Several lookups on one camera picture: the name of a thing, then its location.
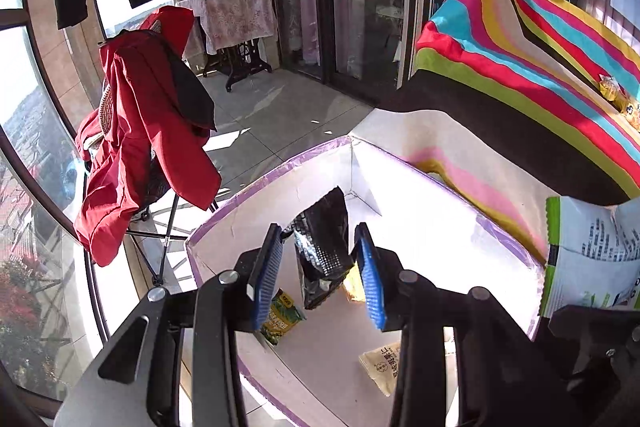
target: screw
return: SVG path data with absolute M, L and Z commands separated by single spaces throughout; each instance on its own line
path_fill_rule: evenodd
M 478 301 L 486 301 L 490 296 L 489 290 L 482 286 L 474 286 L 471 288 L 471 296 Z
M 236 270 L 226 270 L 218 275 L 220 284 L 233 284 L 238 280 L 240 274 Z
M 156 288 L 151 288 L 149 293 L 146 294 L 146 298 L 151 302 L 158 302 L 164 299 L 166 295 L 166 290 L 162 288 L 162 286 L 158 286 Z
M 407 284 L 413 284 L 418 280 L 418 274 L 413 270 L 402 270 L 398 274 L 398 279 Z

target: black snack bag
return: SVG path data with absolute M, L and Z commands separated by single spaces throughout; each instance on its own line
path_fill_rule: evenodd
M 347 207 L 339 187 L 298 214 L 283 232 L 296 242 L 305 310 L 319 306 L 353 267 L 348 233 Z

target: colorful striped fabric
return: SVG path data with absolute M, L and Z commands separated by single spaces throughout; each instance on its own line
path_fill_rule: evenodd
M 539 258 L 544 192 L 595 204 L 640 196 L 640 133 L 597 86 L 611 75 L 640 98 L 640 57 L 579 8 L 564 0 L 446 0 L 417 42 L 415 63 L 414 76 L 381 108 L 444 112 L 487 149 L 465 156 L 456 149 L 462 142 L 414 136 L 404 158 L 441 174 Z M 519 185 L 501 186 L 509 181 L 492 165 Z M 540 197 L 529 198 L 529 189 Z

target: tiled floor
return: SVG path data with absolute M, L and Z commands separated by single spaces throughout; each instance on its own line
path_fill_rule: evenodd
M 205 146 L 222 176 L 216 201 L 220 204 L 289 158 L 349 133 L 371 108 L 319 82 L 286 70 L 258 73 L 226 92 L 226 78 L 214 74 L 201 78 L 216 103 L 216 127 Z M 164 233 L 174 200 L 171 190 L 151 205 L 151 219 L 133 223 L 139 230 Z M 180 200 L 174 234 L 188 235 L 211 215 Z M 162 253 L 158 239 L 139 244 L 156 272 Z M 165 286 L 174 293 L 196 287 L 184 244 L 173 241 L 165 266 Z M 290 425 L 273 406 L 245 386 L 245 409 L 250 427 Z

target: turquoise stripe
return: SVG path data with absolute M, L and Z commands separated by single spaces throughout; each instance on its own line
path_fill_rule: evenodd
M 536 13 L 545 19 L 553 28 L 569 42 L 578 46 L 596 64 L 599 64 L 609 74 L 616 77 L 616 80 L 634 97 L 640 98 L 640 84 L 638 79 L 613 58 L 603 47 L 593 41 L 584 33 L 576 30 L 565 22 L 562 17 L 545 10 L 535 3 L 534 0 L 524 0 Z
M 622 145 L 626 153 L 631 156 L 636 163 L 640 164 L 640 152 L 630 139 L 607 121 L 597 110 L 566 89 L 559 81 L 532 70 L 530 67 L 517 62 L 513 57 L 489 50 L 476 42 L 471 35 L 471 22 L 465 4 L 458 0 L 446 0 L 431 18 L 431 21 L 436 25 L 440 33 L 447 34 L 456 39 L 465 51 L 487 57 L 496 64 L 510 68 L 514 73 L 526 78 L 533 84 L 556 93 L 566 103 L 577 109 L 583 117 L 600 126 L 605 133 Z

